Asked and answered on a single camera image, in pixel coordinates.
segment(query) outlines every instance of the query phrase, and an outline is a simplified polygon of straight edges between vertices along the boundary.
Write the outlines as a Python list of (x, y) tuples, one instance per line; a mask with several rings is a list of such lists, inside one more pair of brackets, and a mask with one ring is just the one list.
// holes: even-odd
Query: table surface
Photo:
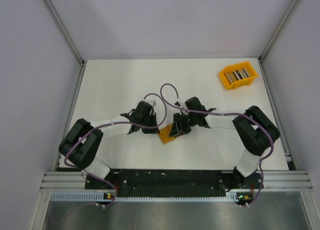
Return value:
[[(259, 77), (250, 86), (226, 90), (218, 73), (228, 65), (250, 61)], [(178, 89), (180, 101), (197, 96), (207, 108), (217, 112), (241, 112), (252, 105), (259, 106), (275, 123), (266, 87), (257, 59), (147, 59), (147, 60), (89, 60), (87, 62), (71, 126), (80, 118), (87, 121), (112, 119), (129, 112), (150, 92), (159, 93), (163, 83)], [(176, 95), (171, 87), (163, 91), (174, 103)], [(156, 100), (157, 121), (164, 117), (164, 107)], [(171, 124), (173, 113), (163, 127)], [(142, 131), (113, 138), (102, 138), (97, 157), (111, 168), (140, 169), (210, 169), (231, 170), (239, 162), (244, 146), (236, 131), (193, 127), (188, 135), (163, 145), (156, 134)], [(59, 164), (65, 167), (63, 157)], [(262, 163), (264, 170), (288, 170), (280, 140), (274, 153)]]

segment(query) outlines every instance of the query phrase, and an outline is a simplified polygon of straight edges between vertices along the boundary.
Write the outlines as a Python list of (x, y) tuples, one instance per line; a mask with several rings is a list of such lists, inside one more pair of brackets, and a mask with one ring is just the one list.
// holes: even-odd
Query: white table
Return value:
[[(218, 73), (225, 66), (250, 61), (259, 77), (250, 86), (225, 90)], [(275, 123), (257, 59), (149, 59), (89, 60), (81, 83), (71, 126), (80, 118), (87, 121), (111, 119), (135, 108), (150, 92), (159, 93), (163, 83), (174, 84), (180, 101), (197, 96), (208, 109), (217, 112), (241, 112), (259, 106)], [(176, 95), (166, 87), (164, 96), (172, 103)], [(158, 122), (164, 107), (156, 97)], [(168, 107), (166, 125), (177, 110)], [(97, 156), (111, 168), (211, 169), (231, 170), (241, 158), (244, 146), (236, 131), (192, 128), (188, 135), (163, 145), (156, 134), (141, 131), (114, 138), (103, 138)], [(60, 167), (65, 167), (63, 159)], [(262, 164), (265, 170), (288, 170), (280, 140), (274, 153)]]

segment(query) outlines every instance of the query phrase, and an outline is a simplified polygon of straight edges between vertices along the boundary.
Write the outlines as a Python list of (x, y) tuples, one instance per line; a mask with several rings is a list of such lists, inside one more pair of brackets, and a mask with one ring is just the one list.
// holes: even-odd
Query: white wall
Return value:
[(291, 0), (52, 0), (88, 59), (260, 56)]
[(320, 0), (302, 0), (265, 68), (292, 150), (320, 199)]
[(0, 0), (0, 224), (26, 229), (79, 65), (42, 0)]

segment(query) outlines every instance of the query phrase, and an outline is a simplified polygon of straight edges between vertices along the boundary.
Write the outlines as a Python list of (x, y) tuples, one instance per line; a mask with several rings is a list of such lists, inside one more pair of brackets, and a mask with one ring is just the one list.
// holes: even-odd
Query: orange plastic container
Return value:
[(258, 74), (249, 61), (225, 67), (219, 77), (227, 90), (236, 89), (240, 86), (248, 86)]

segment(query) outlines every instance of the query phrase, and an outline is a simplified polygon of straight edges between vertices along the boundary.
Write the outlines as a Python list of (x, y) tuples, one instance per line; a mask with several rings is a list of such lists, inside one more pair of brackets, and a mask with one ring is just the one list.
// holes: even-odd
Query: yellow bin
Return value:
[(236, 89), (240, 86), (248, 86), (258, 74), (249, 61), (225, 67), (219, 77), (227, 90)]

